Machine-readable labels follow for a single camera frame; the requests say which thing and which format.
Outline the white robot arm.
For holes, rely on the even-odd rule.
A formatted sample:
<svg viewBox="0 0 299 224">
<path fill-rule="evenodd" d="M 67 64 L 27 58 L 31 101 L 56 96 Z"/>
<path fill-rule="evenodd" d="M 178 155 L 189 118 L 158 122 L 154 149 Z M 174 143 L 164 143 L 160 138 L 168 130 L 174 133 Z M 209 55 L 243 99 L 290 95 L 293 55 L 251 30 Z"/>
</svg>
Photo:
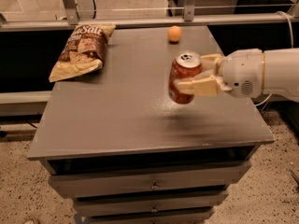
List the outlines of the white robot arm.
<svg viewBox="0 0 299 224">
<path fill-rule="evenodd" d="M 299 102 L 299 49 L 241 49 L 228 56 L 201 57 L 203 72 L 177 79 L 181 93 L 214 97 L 226 92 L 236 98 L 280 95 Z"/>
</svg>

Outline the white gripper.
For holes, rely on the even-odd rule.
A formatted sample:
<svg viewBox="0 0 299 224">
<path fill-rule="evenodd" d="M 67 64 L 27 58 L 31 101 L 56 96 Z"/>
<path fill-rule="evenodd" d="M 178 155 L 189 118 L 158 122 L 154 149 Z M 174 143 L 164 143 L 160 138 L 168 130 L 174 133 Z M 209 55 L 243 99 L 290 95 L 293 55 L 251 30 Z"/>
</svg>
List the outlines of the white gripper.
<svg viewBox="0 0 299 224">
<path fill-rule="evenodd" d="M 236 98 L 256 98 L 262 93 L 263 52 L 260 49 L 237 50 L 224 57 L 219 53 L 201 57 L 203 70 L 217 71 L 214 75 L 191 81 L 179 81 L 180 93 L 215 97 L 221 90 Z"/>
</svg>

